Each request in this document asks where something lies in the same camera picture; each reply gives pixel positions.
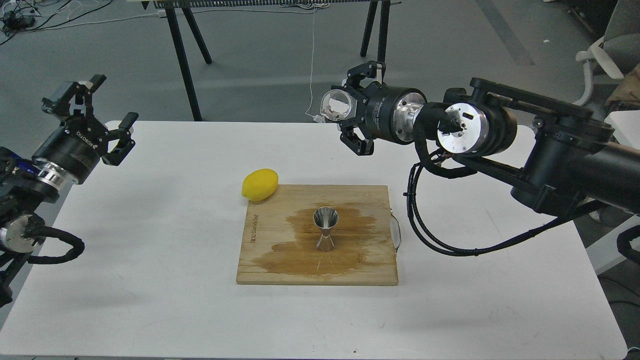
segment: white cable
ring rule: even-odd
[[[315,117],[309,113],[311,106],[314,103],[314,90],[311,84],[314,80],[314,54],[316,53],[316,10],[314,10],[313,21],[311,22],[311,74],[309,75],[309,92],[311,93],[311,99],[309,100],[309,107],[305,111],[305,114],[309,115],[312,119]]]
[[[74,26],[80,26],[80,25],[90,25],[90,24],[104,24],[106,22],[116,22],[116,21],[123,21],[123,20],[130,20],[130,19],[137,19],[140,17],[157,17],[157,14],[154,13],[146,13],[143,15],[137,15],[137,16],[132,16],[132,17],[125,17],[123,19],[111,19],[111,20],[104,20],[104,21],[92,21],[92,22],[83,22],[80,24],[73,24],[73,25],[66,25],[66,26],[51,26],[50,28],[44,28],[44,29],[37,29],[34,31],[44,31],[44,30],[59,30],[59,29],[66,29],[66,28],[73,28]]]

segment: wooden cutting board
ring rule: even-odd
[[[335,248],[316,248],[313,214],[338,211]],[[238,262],[238,284],[397,285],[389,194],[380,185],[279,185],[249,201]]]

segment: floor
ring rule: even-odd
[[[47,26],[95,9],[98,3],[107,1],[83,1],[82,8],[72,3]],[[40,10],[48,16],[58,6]],[[227,10],[196,14],[214,59],[211,65],[202,60],[179,16],[206,121],[311,121],[307,109],[316,114],[330,86],[364,62],[358,55],[364,4],[331,4],[313,15]],[[236,10],[302,12],[277,6]],[[18,34],[0,46],[1,145],[25,157],[33,154],[58,126],[40,111],[41,98],[62,81],[89,80],[94,74],[107,76],[93,98],[102,122],[121,120],[129,111],[138,112],[140,121],[190,121],[168,26],[153,6],[143,10],[138,3],[115,1],[68,25],[145,14]],[[375,57],[376,39],[374,30],[367,59]],[[534,0],[405,0],[391,9],[388,39],[385,82],[421,89],[430,101],[441,101],[447,88],[467,86],[475,76],[572,102],[583,89],[575,53],[592,43],[562,2]],[[241,134],[234,136],[242,141]],[[41,213],[52,221],[60,205],[48,205]],[[606,231],[590,219],[581,219],[578,227],[587,245]],[[640,292],[639,268],[624,262],[604,275]],[[14,291],[25,276],[23,272],[14,281]],[[610,300],[639,302],[615,282],[602,284]],[[0,310],[0,324],[9,310]],[[613,304],[612,310],[627,345],[640,346],[638,308]],[[628,358],[640,359],[640,353]]]

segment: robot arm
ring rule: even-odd
[[[371,155],[376,138],[414,142],[420,163],[410,183],[423,168],[451,179],[481,172],[511,185],[511,196],[525,206],[557,216],[556,225],[594,208],[579,207],[586,197],[640,213],[640,151],[611,142],[613,127],[593,120],[592,111],[478,78],[471,80],[470,95],[452,88],[442,102],[427,102],[417,89],[384,84],[384,71],[376,61],[355,67],[322,101],[321,115],[338,123],[340,139],[357,155]],[[375,80],[362,87],[365,78]],[[517,123],[510,110],[535,116],[536,144],[522,168],[485,158],[513,143]],[[355,134],[356,127],[365,139]],[[435,152],[429,153],[427,140],[436,142]],[[463,166],[441,167],[448,159]],[[417,213],[415,201],[409,204],[412,192],[407,193],[410,216]]]
[[[87,82],[65,82],[51,99],[42,99],[42,110],[56,116],[60,126],[31,160],[0,147],[0,267],[8,264],[0,272],[0,307],[12,301],[9,284],[25,263],[64,263],[84,250],[76,236],[45,226],[35,214],[38,205],[54,203],[62,189],[82,184],[101,158],[107,165],[119,165],[135,145],[131,126],[137,113],[128,113],[115,130],[108,130],[93,116],[92,94],[105,79],[95,75]],[[108,143],[113,140],[118,143],[109,152]],[[72,248],[63,256],[33,256],[46,237]]]

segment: wet stain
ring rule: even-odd
[[[301,209],[286,218],[293,228],[295,241],[277,243],[253,262],[272,274],[304,275],[330,280],[367,265],[369,251],[366,244],[376,237],[375,217],[363,216],[356,204],[317,203],[313,208]],[[321,206],[338,211],[338,224],[331,236],[335,248],[322,252],[316,248],[320,230],[313,223],[313,214]]]

